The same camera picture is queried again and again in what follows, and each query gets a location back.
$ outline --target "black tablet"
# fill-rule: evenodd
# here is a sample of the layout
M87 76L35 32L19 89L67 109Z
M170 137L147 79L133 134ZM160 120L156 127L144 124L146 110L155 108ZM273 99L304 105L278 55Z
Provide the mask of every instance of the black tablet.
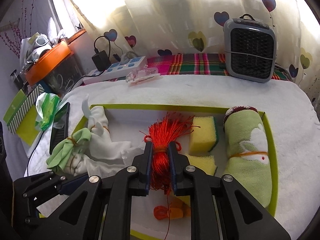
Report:
M66 103L54 116L50 138L50 155L57 144L68 137L69 111L70 103Z

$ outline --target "wall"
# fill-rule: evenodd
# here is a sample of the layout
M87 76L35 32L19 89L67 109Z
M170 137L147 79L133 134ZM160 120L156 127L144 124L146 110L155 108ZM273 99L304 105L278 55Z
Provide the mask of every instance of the wall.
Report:
M14 0L8 9L4 18L0 22L0 27L9 24L10 22L16 21L21 18L21 5L22 0ZM51 10L49 7L48 0L35 0L34 8L32 12L32 21L30 25L30 12L32 0L24 0L24 8L27 7L26 15L26 34L31 35L35 32L47 34L47 23L50 17L52 17ZM13 32L7 31L8 36L14 39ZM9 48L0 39L0 91L2 95L0 96L0 121L3 122L3 116L11 103L12 99L18 92L17 88L14 86L10 79L10 74L13 70L20 70L18 57L9 50ZM25 169L27 167L28 158L26 156L25 150L23 148L22 142L16 135L12 135L4 124L4 143L7 151L7 164L12 176L15 180L19 177L23 177Z
M74 52L76 60L80 67L87 74L96 69L92 61L92 56L95 54L93 48L93 41L87 32L83 33L77 39L69 44L69 48Z

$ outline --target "plaid blanket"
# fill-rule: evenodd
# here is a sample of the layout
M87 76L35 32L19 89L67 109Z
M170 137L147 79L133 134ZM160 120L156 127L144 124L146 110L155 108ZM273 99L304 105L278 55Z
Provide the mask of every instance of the plaid blanket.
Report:
M148 59L148 67L157 67L161 75L229 76L224 54L177 54ZM285 72L275 68L272 79L290 80Z

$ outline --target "decorative branch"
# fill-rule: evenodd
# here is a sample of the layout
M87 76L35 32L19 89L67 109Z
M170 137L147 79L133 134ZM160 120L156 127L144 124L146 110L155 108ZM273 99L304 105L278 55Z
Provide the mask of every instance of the decorative branch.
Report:
M27 23L27 8L25 7L25 9L24 9L24 36L25 36L25 38L27 38L26 23Z
M12 23L9 21L10 27L13 30L13 36L15 38L16 44L15 47L18 49L19 43L18 43L18 37L17 37L17 31L16 31L16 27L12 25Z
M21 5L21 30L22 30L22 35L23 35L23 23L22 23L22 19L23 19L23 0L22 0L22 5Z
M30 13L30 37L31 37L31 21L32 21L32 11L33 11L33 3L35 2L35 0L32 0L32 4L31 4L31 13Z
M9 47L9 49L18 57L20 58L20 55L13 49L10 47L9 44L6 43L6 41L4 40L3 36L0 34L0 38L3 40L4 44L7 45Z
M31 4L31 13L30 13L30 30L29 34L31 36L31 23L32 23L32 13L33 13L33 8L34 8L34 2L35 0L32 0ZM10 39L7 33L4 33L4 36L0 34L0 38L4 42L4 44L18 57L20 58L20 50L21 50L21 41L22 39L27 38L27 33L26 33L26 25L27 25L27 7L24 8L23 12L23 7L24 7L24 0L21 2L21 19L19 18L17 21L17 24L12 24L9 21L9 26L10 30L13 32L14 39Z

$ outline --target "heart pattern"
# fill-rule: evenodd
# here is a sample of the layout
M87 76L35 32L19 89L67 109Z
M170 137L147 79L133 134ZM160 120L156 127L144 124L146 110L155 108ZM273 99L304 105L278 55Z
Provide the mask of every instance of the heart pattern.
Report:
M136 37L133 36L133 35L131 35L130 37L125 36L124 38L127 40L127 42L129 43L129 45L130 45L131 48L133 48L133 47L136 45L136 43L137 43L137 39L136 39Z
M276 0L262 0L268 12L272 12L276 8Z
M307 69L310 66L310 60L302 54L300 55L300 62L303 69Z
M188 35L189 42L196 50L202 52L207 46L207 39L202 32L190 32Z
M158 54L159 56L167 56L167 55L172 55L172 52L169 49L165 49L165 50L159 49Z
M110 31L105 32L103 35L107 37L110 41L115 41L118 37L118 33L115 29L111 29Z
M300 62L303 69L307 69L312 63L312 55L304 48L300 48Z
M229 14L227 12L216 12L213 16L214 20L217 24L224 26L224 23L230 19Z
M202 38L199 38L199 39L195 38L192 41L192 44L200 52L204 50L204 42L203 42Z
M297 75L298 75L298 71L299 71L299 68L295 68L294 65L290 65L289 67L289 72L290 72L290 75L295 78Z

